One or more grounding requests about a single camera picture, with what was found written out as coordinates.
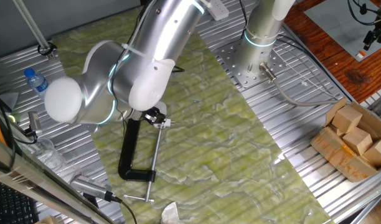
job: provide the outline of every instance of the gray cable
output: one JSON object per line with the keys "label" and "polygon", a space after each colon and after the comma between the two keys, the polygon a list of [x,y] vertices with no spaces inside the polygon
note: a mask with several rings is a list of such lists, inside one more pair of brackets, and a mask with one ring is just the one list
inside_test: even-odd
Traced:
{"label": "gray cable", "polygon": [[328,104],[336,104],[338,103],[337,100],[329,100],[329,101],[322,101],[322,102],[314,102],[314,103],[303,103],[303,102],[298,102],[296,100],[293,100],[292,98],[290,98],[288,95],[286,95],[286,93],[282,90],[282,87],[280,87],[277,79],[274,79],[272,81],[276,87],[278,88],[280,94],[282,94],[282,96],[291,104],[294,104],[294,105],[297,105],[297,106],[319,106],[319,105],[328,105]]}

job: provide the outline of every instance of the wooden table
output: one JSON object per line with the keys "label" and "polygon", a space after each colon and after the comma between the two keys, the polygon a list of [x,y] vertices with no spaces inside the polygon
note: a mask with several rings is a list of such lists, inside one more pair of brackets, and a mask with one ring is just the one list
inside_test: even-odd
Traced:
{"label": "wooden table", "polygon": [[[355,60],[305,15],[304,11],[323,1],[305,0],[293,6],[285,23],[355,100],[361,103],[381,89],[381,49],[361,62]],[[379,6],[381,0],[372,0],[372,2]]]}

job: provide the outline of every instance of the clamp handle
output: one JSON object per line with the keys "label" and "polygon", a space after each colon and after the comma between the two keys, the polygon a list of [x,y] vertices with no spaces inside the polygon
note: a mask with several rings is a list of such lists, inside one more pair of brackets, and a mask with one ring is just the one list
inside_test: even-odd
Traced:
{"label": "clamp handle", "polygon": [[156,171],[132,169],[135,155],[136,142],[138,140],[140,121],[128,120],[123,147],[121,149],[118,174],[127,181],[154,182]]}

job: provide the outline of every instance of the blue bottle cap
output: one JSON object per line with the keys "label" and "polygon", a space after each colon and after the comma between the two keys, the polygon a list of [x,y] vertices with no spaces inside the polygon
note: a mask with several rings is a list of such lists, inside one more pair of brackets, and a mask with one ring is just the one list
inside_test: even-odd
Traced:
{"label": "blue bottle cap", "polygon": [[24,70],[24,75],[27,78],[32,78],[35,75],[35,72],[34,72],[33,68],[28,68],[28,69]]}

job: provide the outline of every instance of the cardboard box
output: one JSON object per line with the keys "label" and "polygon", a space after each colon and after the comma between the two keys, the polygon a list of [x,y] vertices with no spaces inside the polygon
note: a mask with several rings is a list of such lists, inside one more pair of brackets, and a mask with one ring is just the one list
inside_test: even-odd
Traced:
{"label": "cardboard box", "polygon": [[365,152],[364,157],[374,166],[381,166],[381,140],[377,141],[368,151]]}
{"label": "cardboard box", "polygon": [[340,137],[342,138],[346,134],[342,131],[340,131],[338,128],[336,128],[333,124],[329,124],[329,127]]}
{"label": "cardboard box", "polygon": [[[313,138],[311,145],[350,181],[358,182],[379,173],[381,167],[374,167],[358,156],[331,128],[327,127],[336,112],[346,103],[347,100],[343,98],[326,113],[325,128]],[[373,142],[380,140],[381,122],[357,103],[352,102],[351,107],[362,114],[357,127],[368,132]]]}
{"label": "cardboard box", "polygon": [[349,133],[356,127],[362,117],[362,114],[350,106],[345,106],[336,111],[332,124],[343,133]]}
{"label": "cardboard box", "polygon": [[373,146],[370,134],[357,127],[354,127],[342,140],[360,156]]}
{"label": "cardboard box", "polygon": [[49,215],[35,224],[59,224],[59,221],[55,217]]}

